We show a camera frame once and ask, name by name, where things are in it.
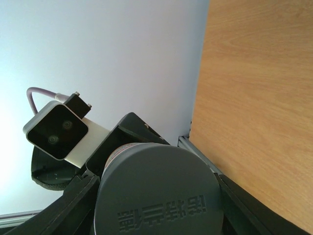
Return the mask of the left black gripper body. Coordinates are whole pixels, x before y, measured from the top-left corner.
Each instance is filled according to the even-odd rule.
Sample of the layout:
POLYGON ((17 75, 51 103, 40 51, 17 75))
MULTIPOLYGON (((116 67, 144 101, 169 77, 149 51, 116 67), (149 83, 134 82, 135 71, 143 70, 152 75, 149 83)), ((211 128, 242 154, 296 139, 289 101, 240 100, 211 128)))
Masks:
POLYGON ((65 160, 56 160, 34 147, 31 160, 31 178, 44 189, 63 191, 79 173, 80 168, 65 160))

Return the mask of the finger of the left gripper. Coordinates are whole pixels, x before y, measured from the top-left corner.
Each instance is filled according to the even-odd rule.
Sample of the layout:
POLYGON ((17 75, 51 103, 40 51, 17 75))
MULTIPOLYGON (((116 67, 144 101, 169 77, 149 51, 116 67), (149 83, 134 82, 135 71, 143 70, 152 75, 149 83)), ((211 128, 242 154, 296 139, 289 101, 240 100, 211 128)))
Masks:
POLYGON ((122 145, 135 142, 169 144, 137 114, 131 112, 126 114, 109 132, 108 136, 100 142, 85 163, 85 170, 101 176, 110 154, 122 145))

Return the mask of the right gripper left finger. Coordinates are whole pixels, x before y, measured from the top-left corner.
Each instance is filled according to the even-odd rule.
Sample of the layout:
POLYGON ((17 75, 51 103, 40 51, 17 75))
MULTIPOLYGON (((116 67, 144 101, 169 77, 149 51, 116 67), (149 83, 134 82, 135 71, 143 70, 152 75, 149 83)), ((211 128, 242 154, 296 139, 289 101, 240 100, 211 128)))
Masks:
POLYGON ((54 203, 7 235, 90 235, 97 191, 97 176, 74 180, 54 203))

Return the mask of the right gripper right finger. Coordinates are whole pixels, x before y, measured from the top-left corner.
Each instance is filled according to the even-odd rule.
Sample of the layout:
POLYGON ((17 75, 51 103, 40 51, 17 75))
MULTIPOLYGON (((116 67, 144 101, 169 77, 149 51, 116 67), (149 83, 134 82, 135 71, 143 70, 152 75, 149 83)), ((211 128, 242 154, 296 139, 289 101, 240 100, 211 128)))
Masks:
POLYGON ((307 235, 223 174, 214 174, 222 193, 223 235, 307 235))

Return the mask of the orange pill bottle grey cap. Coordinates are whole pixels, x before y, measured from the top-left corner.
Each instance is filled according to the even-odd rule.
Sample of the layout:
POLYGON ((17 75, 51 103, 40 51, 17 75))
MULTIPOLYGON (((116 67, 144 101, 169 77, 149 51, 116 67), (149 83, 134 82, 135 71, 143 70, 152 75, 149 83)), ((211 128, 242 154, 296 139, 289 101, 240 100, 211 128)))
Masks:
POLYGON ((219 235, 223 217, 219 183, 200 157, 131 143, 106 161, 93 226, 97 235, 219 235))

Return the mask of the aluminium front frame rail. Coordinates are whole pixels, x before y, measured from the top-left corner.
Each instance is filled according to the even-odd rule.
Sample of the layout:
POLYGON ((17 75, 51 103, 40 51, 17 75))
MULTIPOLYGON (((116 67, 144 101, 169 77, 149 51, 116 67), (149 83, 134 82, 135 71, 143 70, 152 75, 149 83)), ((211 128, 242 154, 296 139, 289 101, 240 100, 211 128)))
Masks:
MULTIPOLYGON (((178 147, 186 149, 190 152, 193 152, 198 157, 200 157, 206 164, 210 167, 210 169, 214 173, 222 174, 222 172, 204 155, 197 149, 191 141, 185 137, 180 136, 178 140, 178 147)), ((35 211, 26 211, 26 212, 18 212, 18 213, 10 213, 10 214, 2 214, 0 216, 0 228, 11 228, 16 227, 25 221, 31 219, 32 217, 39 214, 42 210, 35 210, 35 211)))

